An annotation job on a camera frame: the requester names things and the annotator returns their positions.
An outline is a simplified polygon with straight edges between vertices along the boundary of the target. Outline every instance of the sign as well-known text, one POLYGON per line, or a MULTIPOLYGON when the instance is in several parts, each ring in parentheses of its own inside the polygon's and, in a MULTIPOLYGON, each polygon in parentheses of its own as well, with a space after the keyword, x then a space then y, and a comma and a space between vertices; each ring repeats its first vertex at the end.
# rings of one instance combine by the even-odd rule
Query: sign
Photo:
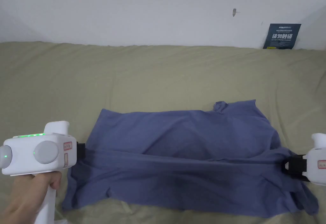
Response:
POLYGON ((326 160, 318 160, 318 169, 326 169, 326 160))
POLYGON ((72 149, 72 142, 66 142, 63 144, 63 150, 71 150, 72 149))
POLYGON ((292 49, 301 24, 270 24, 263 49, 292 49))

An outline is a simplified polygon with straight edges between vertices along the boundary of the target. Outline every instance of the wrinkled fabric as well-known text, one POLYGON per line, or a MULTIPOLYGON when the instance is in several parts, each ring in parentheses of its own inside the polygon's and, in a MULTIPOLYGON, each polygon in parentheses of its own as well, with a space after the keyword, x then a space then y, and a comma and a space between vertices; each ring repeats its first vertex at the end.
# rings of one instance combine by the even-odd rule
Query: wrinkled fabric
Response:
POLYGON ((63 209, 105 198, 181 210, 271 217, 318 212, 306 185, 283 174, 294 155, 255 101, 213 111, 102 110, 86 157, 68 171, 63 209))

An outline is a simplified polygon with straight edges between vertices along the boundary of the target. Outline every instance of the white wall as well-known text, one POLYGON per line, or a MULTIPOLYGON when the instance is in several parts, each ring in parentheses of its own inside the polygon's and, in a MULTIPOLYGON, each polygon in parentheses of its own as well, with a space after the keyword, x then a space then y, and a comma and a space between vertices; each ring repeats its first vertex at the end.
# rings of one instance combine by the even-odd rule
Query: white wall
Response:
POLYGON ((326 47, 326 0, 0 0, 0 15, 1 42, 261 48, 270 23, 302 23, 295 47, 326 47))

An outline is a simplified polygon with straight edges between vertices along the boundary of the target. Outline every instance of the beige bedsheet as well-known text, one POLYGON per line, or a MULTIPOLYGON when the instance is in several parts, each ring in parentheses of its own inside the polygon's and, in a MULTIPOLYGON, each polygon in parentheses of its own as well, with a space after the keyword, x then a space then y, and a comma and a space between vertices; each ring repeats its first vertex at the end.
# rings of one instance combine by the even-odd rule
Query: beige bedsheet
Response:
MULTIPOLYGON (((310 136, 326 132, 326 51, 233 47, 102 47, 51 43, 0 44, 0 141, 42 132, 67 120, 70 134, 86 142, 102 108, 117 112, 211 110, 216 101, 257 99, 284 146, 306 153, 310 136)), ((0 174, 0 208, 13 178, 0 174)), ((71 223, 326 223, 326 192, 305 212, 271 219, 168 210, 107 199, 62 213, 71 223)), ((62 183, 57 203, 65 195, 62 183)))

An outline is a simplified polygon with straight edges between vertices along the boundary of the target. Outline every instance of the finger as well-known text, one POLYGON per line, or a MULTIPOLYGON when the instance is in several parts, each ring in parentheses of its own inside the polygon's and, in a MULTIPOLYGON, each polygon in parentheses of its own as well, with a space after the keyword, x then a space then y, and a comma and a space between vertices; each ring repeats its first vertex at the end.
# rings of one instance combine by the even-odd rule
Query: finger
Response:
POLYGON ((30 181, 33 178, 34 176, 30 174, 16 176, 14 179, 14 185, 20 184, 21 182, 25 182, 25 181, 30 181))
POLYGON ((31 186, 28 192, 30 204, 32 204, 33 211, 38 210, 46 196, 49 185, 54 184, 55 187, 60 185, 62 174, 60 172, 40 173, 32 179, 31 186))
POLYGON ((47 172, 38 174, 35 178, 36 181, 44 181, 50 185, 53 189, 58 190, 60 187, 60 182, 62 178, 62 173, 59 171, 47 172))

